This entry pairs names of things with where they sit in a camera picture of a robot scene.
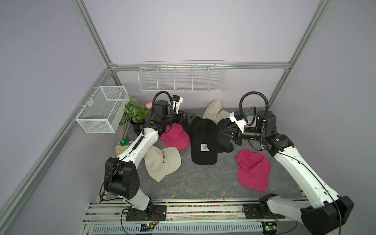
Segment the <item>black cap with white label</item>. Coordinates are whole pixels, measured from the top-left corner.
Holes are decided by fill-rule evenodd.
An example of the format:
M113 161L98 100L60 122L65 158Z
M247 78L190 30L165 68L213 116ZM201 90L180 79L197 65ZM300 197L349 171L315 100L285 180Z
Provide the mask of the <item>black cap with white label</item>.
M214 138L215 123L196 117L190 125L191 157L197 165L214 165L218 151Z

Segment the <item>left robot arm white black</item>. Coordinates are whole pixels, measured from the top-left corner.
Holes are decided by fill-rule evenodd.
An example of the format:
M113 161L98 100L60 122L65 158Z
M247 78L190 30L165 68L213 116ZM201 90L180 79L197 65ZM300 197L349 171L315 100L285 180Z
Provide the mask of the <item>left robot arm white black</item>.
M175 123L190 124L195 114L180 111L183 98L171 96L167 91L158 92L152 101L149 119L141 125L141 132L131 146L117 158L109 158L105 163L104 182L99 191L103 201L103 191L121 196L134 209L149 212L152 200L140 189L138 166L152 145Z

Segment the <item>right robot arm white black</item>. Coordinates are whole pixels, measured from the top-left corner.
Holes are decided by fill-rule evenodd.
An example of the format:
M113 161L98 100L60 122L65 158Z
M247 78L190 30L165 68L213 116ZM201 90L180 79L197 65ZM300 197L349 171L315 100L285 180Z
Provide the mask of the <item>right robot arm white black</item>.
M253 119L249 120L243 102L251 95L261 97L265 108L260 112L254 111ZM244 141L259 142L259 150L266 150L279 162L305 193L306 203L272 193L262 197L260 203L271 213L300 222L313 235L327 235L335 230L341 233L354 208L353 201L328 186L303 159L294 143L277 131L276 117L269 110L269 101L264 94L257 91L244 94L240 98L239 110L230 114L219 132L238 146Z

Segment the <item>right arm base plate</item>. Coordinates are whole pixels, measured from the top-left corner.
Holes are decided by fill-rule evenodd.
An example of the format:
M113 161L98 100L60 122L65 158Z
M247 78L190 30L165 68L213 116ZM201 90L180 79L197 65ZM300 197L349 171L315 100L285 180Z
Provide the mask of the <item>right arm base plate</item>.
M246 219L272 219L277 221L286 218L284 215L272 213L264 203L243 204L242 211Z

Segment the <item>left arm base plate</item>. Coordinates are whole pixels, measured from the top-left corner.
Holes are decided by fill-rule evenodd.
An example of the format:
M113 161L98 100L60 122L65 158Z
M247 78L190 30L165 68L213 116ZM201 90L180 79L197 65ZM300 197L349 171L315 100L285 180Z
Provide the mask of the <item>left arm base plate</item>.
M165 221L166 205L151 205L145 211L130 207L126 213L126 221Z

